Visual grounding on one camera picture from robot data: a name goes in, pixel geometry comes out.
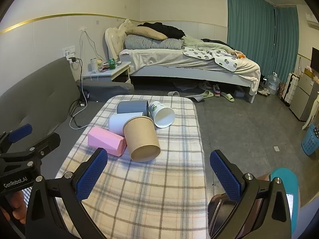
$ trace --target checkered cloth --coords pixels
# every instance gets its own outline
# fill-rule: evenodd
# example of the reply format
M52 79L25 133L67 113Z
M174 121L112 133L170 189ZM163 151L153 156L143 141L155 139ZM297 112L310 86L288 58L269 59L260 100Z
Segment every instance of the checkered cloth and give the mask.
M184 44L183 39L167 38L156 40L150 37L130 34L124 41L127 49L181 49Z
M196 109L187 98L167 96L116 96L85 129L64 161L57 177L75 171L95 151L87 145L93 126L107 129L108 119L120 101L160 101L176 113L174 123L156 133L160 155L137 163L125 150L108 155L108 163L88 199L82 204L108 239L206 238L207 202L204 154ZM63 202L57 199L68 229L78 235Z

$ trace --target brown kraft paper cup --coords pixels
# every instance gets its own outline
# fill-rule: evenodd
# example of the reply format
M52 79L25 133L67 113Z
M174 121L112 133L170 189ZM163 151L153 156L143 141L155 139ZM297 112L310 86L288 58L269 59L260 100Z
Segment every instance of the brown kraft paper cup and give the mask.
M160 144L151 118L133 117L124 124L123 131L133 161L150 161L160 154Z

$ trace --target white bedsheet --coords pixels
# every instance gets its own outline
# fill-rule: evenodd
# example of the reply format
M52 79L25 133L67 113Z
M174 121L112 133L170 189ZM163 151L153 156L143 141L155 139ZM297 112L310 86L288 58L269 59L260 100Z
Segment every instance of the white bedsheet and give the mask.
M240 77L251 81L249 94L257 93L260 67L257 63L247 58L240 59L235 72L230 72L225 68L215 63L215 60L201 60L193 57L188 57L183 54L183 50L172 49L136 49L123 50L119 57L124 60L127 55L130 56L132 65L130 66L130 74L137 72L144 66L162 66L162 67L183 67L183 68L199 68L211 71L228 72L239 75Z

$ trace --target beige pillow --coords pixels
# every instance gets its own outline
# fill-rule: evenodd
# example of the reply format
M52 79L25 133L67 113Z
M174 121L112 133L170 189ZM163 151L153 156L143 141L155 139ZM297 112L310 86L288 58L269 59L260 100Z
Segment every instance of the beige pillow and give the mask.
M150 37L150 38L157 39L157 40L167 39L166 35L158 32L158 31L155 31L152 28L143 27L143 26L138 26L138 27L129 29L125 33L126 34L140 35L140 36L144 36L144 37Z

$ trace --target white cup with green cactus print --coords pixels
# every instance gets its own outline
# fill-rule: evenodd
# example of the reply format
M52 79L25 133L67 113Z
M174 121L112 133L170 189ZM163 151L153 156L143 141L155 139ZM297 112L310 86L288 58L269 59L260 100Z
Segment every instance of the white cup with green cactus print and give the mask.
M174 122L174 110L158 101L152 102L149 110L154 120L154 124L159 128L168 127Z

